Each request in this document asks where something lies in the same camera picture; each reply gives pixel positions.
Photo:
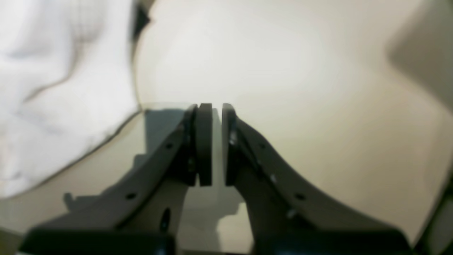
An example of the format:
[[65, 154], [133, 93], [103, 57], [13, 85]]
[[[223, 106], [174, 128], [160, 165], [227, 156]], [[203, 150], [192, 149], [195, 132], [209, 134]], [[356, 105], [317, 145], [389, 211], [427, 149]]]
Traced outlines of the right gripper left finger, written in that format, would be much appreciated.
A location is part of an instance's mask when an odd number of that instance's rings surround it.
[[32, 228], [21, 255], [176, 255], [189, 187], [212, 185], [212, 105], [191, 105], [152, 155], [89, 205]]

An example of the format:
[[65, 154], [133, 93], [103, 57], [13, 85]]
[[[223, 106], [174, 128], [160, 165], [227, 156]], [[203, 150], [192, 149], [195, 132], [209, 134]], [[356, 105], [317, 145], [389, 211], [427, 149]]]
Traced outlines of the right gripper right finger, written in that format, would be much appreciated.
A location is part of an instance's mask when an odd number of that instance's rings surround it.
[[395, 227], [335, 200], [291, 168], [272, 145], [222, 106], [225, 184], [243, 197], [253, 255], [411, 255]]

